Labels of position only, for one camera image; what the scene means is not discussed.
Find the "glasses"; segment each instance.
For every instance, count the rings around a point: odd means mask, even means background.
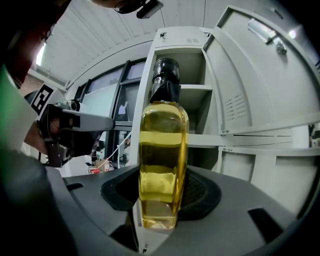
[[[119,2],[114,10],[119,14],[129,14],[146,4],[147,0],[124,0]]]

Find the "robotic arm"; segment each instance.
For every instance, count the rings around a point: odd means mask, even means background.
[[[45,141],[48,165],[61,167],[73,157],[95,151],[104,131],[115,127],[112,118],[80,111],[77,100],[66,100],[54,86],[44,84],[31,103],[38,131]]]

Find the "person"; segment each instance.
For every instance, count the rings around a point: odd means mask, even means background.
[[[131,8],[132,10],[135,7],[138,7],[141,3],[140,0],[90,0],[92,3],[105,8],[121,9]],[[37,57],[38,52],[40,51],[43,41],[46,41],[51,34],[51,29],[53,25],[60,19],[71,0],[52,0],[52,1],[34,1],[28,2],[28,10],[33,10],[34,5],[37,6],[37,10],[45,10],[39,15],[31,15],[33,17],[38,17],[36,21],[32,20],[32,23],[26,23],[24,28],[20,31],[17,31],[17,28],[13,28],[9,35],[18,35],[14,40],[13,38],[7,37],[4,39],[5,42],[8,42],[8,51],[5,54],[4,63],[8,72],[10,73],[12,79],[14,80],[17,87],[21,87],[25,77],[27,76],[28,70],[31,68],[31,65],[34,59]],[[56,119],[50,123],[50,132],[58,133],[59,132],[59,120]],[[35,121],[26,137],[24,142],[31,147],[34,147],[42,154],[47,155],[45,141],[42,138],[38,130],[38,124]]]

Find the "black window frame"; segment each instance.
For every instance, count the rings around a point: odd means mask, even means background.
[[[117,107],[117,103],[119,101],[119,96],[120,96],[120,91],[122,89],[122,87],[124,86],[130,86],[134,83],[138,83],[141,81],[141,77],[137,77],[137,78],[133,78],[133,79],[128,79],[128,74],[130,72],[130,69],[132,66],[139,64],[139,63],[143,63],[146,62],[147,58],[140,58],[140,59],[136,59],[133,61],[128,60],[126,63],[118,65],[116,67],[113,67],[97,76],[95,76],[94,78],[89,79],[85,84],[81,85],[78,87],[76,94],[75,94],[75,99],[78,100],[80,103],[83,102],[85,95],[87,94],[92,82],[98,80],[99,78],[106,76],[110,73],[113,73],[119,69],[122,68],[122,72],[119,78],[119,81],[116,85],[116,94],[114,99],[112,100],[112,115],[111,117],[114,118],[115,117],[115,112],[116,112],[116,107]],[[115,123],[115,128],[114,130],[111,131],[107,131],[106,135],[105,135],[105,148],[104,148],[104,158],[106,159],[109,155],[111,155],[113,153],[113,151],[117,148],[117,138],[116,138],[116,134],[119,131],[131,131],[132,130],[132,122],[128,122],[128,125],[122,125],[122,124],[118,124],[117,122]],[[117,164],[117,159],[118,159],[118,152],[116,152],[111,159],[112,164],[118,168],[118,164]]]

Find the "black rectangular hole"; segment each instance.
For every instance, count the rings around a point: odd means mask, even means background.
[[[67,184],[66,188],[68,189],[68,191],[72,191],[72,190],[80,189],[83,186],[84,185],[82,185],[81,183],[77,182],[77,183]]]
[[[272,219],[263,208],[248,210],[248,214],[259,229],[266,243],[270,243],[282,232],[282,228]]]

